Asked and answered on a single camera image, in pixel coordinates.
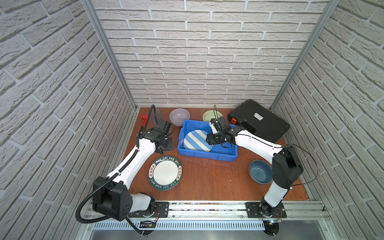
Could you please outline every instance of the black case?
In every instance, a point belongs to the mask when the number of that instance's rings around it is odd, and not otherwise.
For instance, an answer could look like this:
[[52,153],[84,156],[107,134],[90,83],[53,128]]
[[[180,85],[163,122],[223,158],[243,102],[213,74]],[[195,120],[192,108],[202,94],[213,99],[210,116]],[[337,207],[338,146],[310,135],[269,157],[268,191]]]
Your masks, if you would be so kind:
[[251,99],[228,113],[228,121],[269,142],[276,142],[290,128],[286,121]]

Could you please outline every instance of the green bowl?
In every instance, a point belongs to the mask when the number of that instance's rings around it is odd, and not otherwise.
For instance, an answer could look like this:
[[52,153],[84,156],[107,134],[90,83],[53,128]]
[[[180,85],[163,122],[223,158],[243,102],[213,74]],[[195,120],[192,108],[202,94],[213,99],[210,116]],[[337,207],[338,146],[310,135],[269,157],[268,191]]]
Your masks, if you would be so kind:
[[[217,118],[223,116],[223,114],[221,114],[221,113],[218,112],[218,111],[215,111],[215,113],[216,113],[216,117],[217,117]],[[215,118],[215,115],[214,115],[214,111],[213,111],[213,110],[206,111],[206,112],[203,114],[203,121],[204,121],[204,122],[210,122],[212,118]]]

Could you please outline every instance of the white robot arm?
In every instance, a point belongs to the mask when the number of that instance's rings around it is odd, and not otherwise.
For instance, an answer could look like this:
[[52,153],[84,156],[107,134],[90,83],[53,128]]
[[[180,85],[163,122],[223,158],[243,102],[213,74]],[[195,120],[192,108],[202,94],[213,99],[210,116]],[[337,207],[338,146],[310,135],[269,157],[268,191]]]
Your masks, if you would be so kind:
[[242,127],[231,127],[224,119],[212,119],[209,123],[213,133],[208,134],[210,145],[230,142],[244,147],[272,164],[273,181],[261,200],[259,213],[271,217],[293,183],[303,173],[303,167],[293,146],[283,147],[257,137]]
[[[272,217],[275,208],[303,171],[295,149],[268,142],[239,126],[232,128],[223,117],[212,119],[210,125],[213,133],[207,135],[206,141],[209,144],[230,142],[251,150],[272,164],[273,182],[259,206],[261,215]],[[139,211],[142,215],[151,215],[154,212],[154,197],[146,194],[130,194],[128,190],[133,178],[150,155],[154,152],[162,154],[164,151],[173,150],[172,139],[168,137],[169,127],[170,123],[159,120],[156,127],[149,130],[144,128],[144,131],[137,136],[136,146],[119,166],[107,177],[98,177],[93,182],[94,191],[76,210],[77,221],[93,223],[108,218],[122,221],[131,212]],[[84,219],[80,216],[82,207],[90,198],[93,199],[93,210],[104,214],[105,217]]]

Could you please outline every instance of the blue plastic crate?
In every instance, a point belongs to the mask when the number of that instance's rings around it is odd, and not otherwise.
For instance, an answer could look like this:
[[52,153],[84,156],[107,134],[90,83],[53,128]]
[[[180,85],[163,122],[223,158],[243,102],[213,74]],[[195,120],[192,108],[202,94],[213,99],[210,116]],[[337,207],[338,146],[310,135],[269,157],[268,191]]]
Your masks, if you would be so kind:
[[[177,150],[180,155],[190,156],[190,157],[202,157],[213,160],[221,160],[227,162],[233,162],[237,157],[237,146],[233,145],[231,148],[223,148],[220,144],[216,144],[212,147],[210,152],[194,151],[184,148],[184,137],[193,130],[203,130],[207,133],[212,133],[212,129],[209,126],[208,122],[195,121],[195,120],[185,120],[183,127],[180,130],[179,143],[177,145]],[[225,147],[230,147],[231,144],[226,142],[223,144]]]

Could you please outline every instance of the brick wall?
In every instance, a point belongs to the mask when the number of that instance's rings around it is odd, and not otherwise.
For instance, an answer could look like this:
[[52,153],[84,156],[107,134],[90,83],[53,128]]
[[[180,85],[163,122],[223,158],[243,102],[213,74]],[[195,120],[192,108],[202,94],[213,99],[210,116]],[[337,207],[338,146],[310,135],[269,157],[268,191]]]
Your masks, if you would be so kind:
[[[384,3],[341,0],[274,111],[343,239],[384,237]],[[305,180],[316,168],[301,151]]]
[[93,3],[137,105],[269,107],[327,1]]
[[0,239],[73,239],[131,109],[80,1],[0,9]]

